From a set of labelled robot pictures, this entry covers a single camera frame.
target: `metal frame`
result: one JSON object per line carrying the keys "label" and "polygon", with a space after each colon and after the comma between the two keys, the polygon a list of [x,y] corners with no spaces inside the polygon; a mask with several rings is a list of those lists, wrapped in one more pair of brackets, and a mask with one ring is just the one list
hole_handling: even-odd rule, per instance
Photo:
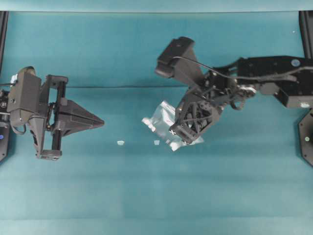
{"label": "metal frame", "polygon": [[0,11],[0,74],[2,69],[2,60],[5,44],[6,29],[8,24],[8,11]]}

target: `plastic bag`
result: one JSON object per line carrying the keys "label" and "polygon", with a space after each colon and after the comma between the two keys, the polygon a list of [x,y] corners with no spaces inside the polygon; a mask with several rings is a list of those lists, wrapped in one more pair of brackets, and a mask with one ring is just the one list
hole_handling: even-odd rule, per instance
{"label": "plastic bag", "polygon": [[[155,132],[160,138],[162,138],[173,151],[176,151],[182,146],[188,146],[178,135],[172,135],[168,131],[170,126],[175,122],[175,108],[166,101],[163,101],[156,108],[151,118],[145,117],[142,122],[146,124],[152,132]],[[203,138],[199,137],[190,145],[203,142]]]}

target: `cable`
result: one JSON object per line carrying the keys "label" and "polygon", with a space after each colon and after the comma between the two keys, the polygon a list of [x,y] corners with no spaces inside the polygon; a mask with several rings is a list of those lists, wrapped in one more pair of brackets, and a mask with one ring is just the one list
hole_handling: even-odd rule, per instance
{"label": "cable", "polygon": [[0,84],[0,87],[10,87],[10,86],[14,86],[15,83],[2,83]]}
{"label": "cable", "polygon": [[282,81],[282,80],[286,80],[286,81],[291,81],[291,82],[296,82],[297,78],[294,76],[290,76],[291,74],[294,74],[296,72],[302,71],[302,70],[313,70],[313,66],[304,66],[304,67],[299,67],[295,70],[291,70],[288,72],[284,72],[284,73],[279,73],[279,74],[270,74],[270,75],[264,75],[264,76],[255,76],[255,77],[245,77],[245,76],[228,76],[226,74],[223,74],[217,70],[215,70],[212,67],[209,67],[207,65],[204,65],[198,61],[186,58],[186,57],[182,57],[182,56],[174,56],[173,59],[184,59],[187,61],[190,61],[192,63],[195,63],[197,65],[200,65],[222,77],[225,78],[230,78],[230,79],[243,79],[243,80],[257,80],[257,81]]}

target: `teal fabric surface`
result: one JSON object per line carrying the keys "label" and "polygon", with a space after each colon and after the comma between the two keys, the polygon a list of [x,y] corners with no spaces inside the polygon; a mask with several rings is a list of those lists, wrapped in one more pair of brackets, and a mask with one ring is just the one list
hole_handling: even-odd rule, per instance
{"label": "teal fabric surface", "polygon": [[305,111],[258,95],[228,107],[204,144],[155,146],[141,119],[184,92],[68,89],[106,126],[65,137],[57,162],[16,137],[0,165],[0,234],[311,234],[313,170],[295,128]]}
{"label": "teal fabric surface", "polygon": [[63,138],[56,162],[35,158],[29,132],[12,135],[0,163],[0,235],[312,234],[313,169],[296,127],[306,110],[257,95],[241,112],[226,108],[205,143],[176,152],[155,146],[141,123],[186,91],[153,73],[172,38],[193,38],[212,66],[303,56],[297,15],[11,13],[1,81],[27,65],[42,78],[68,76],[80,88],[67,97],[106,125]]}
{"label": "teal fabric surface", "polygon": [[229,14],[9,15],[2,81],[26,65],[69,77],[70,86],[177,86],[154,74],[173,38],[192,38],[198,60],[223,66],[240,56],[303,56],[298,12]]}
{"label": "teal fabric surface", "polygon": [[311,0],[1,0],[6,11],[41,12],[256,12],[312,10]]}

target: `black cable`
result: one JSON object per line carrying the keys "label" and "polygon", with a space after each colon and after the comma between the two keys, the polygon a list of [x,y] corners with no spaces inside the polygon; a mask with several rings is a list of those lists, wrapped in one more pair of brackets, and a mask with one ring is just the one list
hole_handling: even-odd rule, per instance
{"label": "black cable", "polygon": [[15,83],[2,83],[0,84],[0,87],[10,87],[10,86],[14,86]]}
{"label": "black cable", "polygon": [[198,61],[186,58],[186,57],[182,57],[182,56],[174,56],[173,59],[184,59],[187,61],[190,61],[192,63],[198,64],[222,77],[225,78],[230,78],[230,79],[243,79],[243,80],[257,80],[257,81],[291,81],[291,82],[297,82],[297,78],[294,76],[291,76],[291,74],[294,74],[296,72],[302,71],[302,70],[313,70],[313,66],[304,66],[304,67],[299,67],[295,70],[291,70],[288,72],[284,72],[284,73],[278,73],[278,74],[270,74],[270,75],[264,75],[264,76],[255,76],[255,77],[245,77],[245,76],[228,76],[226,74],[223,74],[217,70],[215,70],[212,67],[209,67],[207,65],[204,65]]}

